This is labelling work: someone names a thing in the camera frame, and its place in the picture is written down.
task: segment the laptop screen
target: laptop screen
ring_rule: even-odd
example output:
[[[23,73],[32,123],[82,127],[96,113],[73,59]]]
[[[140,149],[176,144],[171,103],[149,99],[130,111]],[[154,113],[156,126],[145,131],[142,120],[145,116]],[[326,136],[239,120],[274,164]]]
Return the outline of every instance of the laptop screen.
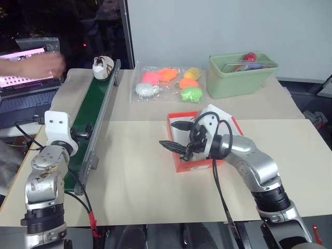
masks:
[[[46,52],[46,47],[30,49],[26,51],[19,51],[0,56],[1,59],[10,61],[21,61],[31,57],[34,54]],[[33,91],[44,90],[45,88],[52,88],[60,85],[58,79],[53,76],[41,79],[31,79],[18,76],[0,76],[0,95],[2,97],[29,93]]]

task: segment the human hand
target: human hand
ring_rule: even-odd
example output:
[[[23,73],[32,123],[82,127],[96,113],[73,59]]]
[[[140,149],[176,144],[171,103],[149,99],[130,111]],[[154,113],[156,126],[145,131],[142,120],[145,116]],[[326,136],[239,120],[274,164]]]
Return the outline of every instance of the human hand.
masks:
[[[46,52],[17,62],[17,68],[17,76],[34,79],[49,76],[59,78],[65,70],[65,62],[59,53]]]

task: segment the beige tabletop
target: beige tabletop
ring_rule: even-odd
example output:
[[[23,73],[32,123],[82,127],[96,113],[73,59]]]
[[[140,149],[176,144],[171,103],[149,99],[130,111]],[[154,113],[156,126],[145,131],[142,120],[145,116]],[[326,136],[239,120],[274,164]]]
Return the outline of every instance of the beige tabletop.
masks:
[[[85,79],[92,76],[89,70],[70,70],[70,73],[72,78],[54,98],[52,109],[75,117],[88,86]],[[87,192],[98,225],[226,220],[211,170],[176,173],[171,153],[158,144],[158,140],[167,139],[165,117],[168,112],[201,109],[207,103],[130,104],[130,73],[124,72],[120,87],[113,93],[112,115],[112,102],[108,110],[111,121],[103,123],[96,147],[99,166],[88,180]],[[80,82],[75,80],[75,75],[81,77]],[[277,101],[275,95],[283,99]],[[247,101],[246,107],[251,105],[252,112],[245,112],[242,104],[237,105],[238,101],[232,99],[211,100],[210,103],[238,119],[248,119],[238,120],[244,135],[277,162],[286,191],[301,215],[331,213],[332,196],[319,194],[322,189],[332,191],[331,151],[313,125],[303,119],[287,91],[270,77],[258,92],[234,97],[239,103]],[[156,108],[158,114],[152,115]],[[42,144],[46,142],[43,128],[37,140]],[[26,156],[0,209],[0,226],[20,225],[25,213],[24,186],[34,155],[36,152],[30,151]],[[254,200],[235,169],[224,164],[219,167],[219,177],[233,218],[259,219]],[[85,211],[68,196],[65,210],[68,226],[88,225]]]

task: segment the laptop keyboard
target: laptop keyboard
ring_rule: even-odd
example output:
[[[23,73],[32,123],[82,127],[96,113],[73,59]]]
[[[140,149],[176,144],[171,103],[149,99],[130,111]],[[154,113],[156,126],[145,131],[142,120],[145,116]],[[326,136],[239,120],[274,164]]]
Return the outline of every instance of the laptop keyboard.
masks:
[[[55,94],[56,91],[42,92],[33,95],[2,100],[0,105],[0,114],[39,105],[51,104]]]

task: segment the person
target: person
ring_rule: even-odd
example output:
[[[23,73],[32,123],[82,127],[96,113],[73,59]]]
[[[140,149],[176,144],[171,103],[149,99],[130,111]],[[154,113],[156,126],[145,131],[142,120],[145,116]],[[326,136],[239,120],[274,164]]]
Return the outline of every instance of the person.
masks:
[[[59,78],[65,70],[65,62],[59,53],[46,52],[20,61],[0,60],[1,76],[22,76],[39,79]]]
[[[42,53],[20,61],[0,59],[1,76],[27,78],[59,78],[65,70],[65,62],[59,53]],[[14,179],[24,156],[0,141],[0,206]]]

